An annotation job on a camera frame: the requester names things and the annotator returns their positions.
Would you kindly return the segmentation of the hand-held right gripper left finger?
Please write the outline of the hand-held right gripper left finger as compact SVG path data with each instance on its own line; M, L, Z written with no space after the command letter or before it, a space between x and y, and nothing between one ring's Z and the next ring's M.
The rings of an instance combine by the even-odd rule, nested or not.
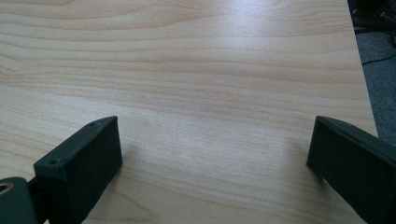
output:
M122 166L118 118L95 120L34 164L50 224L81 224Z

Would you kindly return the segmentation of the dark equipment base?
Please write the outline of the dark equipment base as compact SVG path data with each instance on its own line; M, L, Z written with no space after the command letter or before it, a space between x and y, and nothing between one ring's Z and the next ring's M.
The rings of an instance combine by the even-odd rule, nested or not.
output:
M396 0L347 0L354 26L396 29Z

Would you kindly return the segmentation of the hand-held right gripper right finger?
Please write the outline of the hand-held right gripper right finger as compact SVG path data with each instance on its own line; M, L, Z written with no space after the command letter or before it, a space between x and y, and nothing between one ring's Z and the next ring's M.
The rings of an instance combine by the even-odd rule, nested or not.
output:
M307 165L368 224L396 224L396 146L318 116Z

